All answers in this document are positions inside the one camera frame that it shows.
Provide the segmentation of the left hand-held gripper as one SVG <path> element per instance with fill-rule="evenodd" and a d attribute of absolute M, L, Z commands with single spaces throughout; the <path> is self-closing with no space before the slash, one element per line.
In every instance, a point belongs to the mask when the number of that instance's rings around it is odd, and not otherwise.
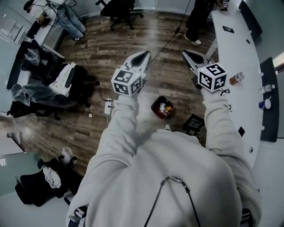
<path fill-rule="evenodd" d="M 114 72 L 111 84 L 115 93 L 132 97 L 145 83 L 145 71 L 151 59 L 150 51 L 140 51 L 126 59 Z"/>

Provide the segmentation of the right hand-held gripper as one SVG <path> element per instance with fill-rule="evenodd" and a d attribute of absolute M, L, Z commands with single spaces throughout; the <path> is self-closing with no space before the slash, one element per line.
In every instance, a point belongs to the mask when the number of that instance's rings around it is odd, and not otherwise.
<path fill-rule="evenodd" d="M 193 50 L 183 50 L 182 58 L 188 68 L 195 74 L 193 84 L 198 90 L 204 88 L 210 92 L 215 92 L 225 86 L 227 71 L 220 63 L 196 68 L 196 64 L 208 64 L 210 59 L 204 54 Z"/>

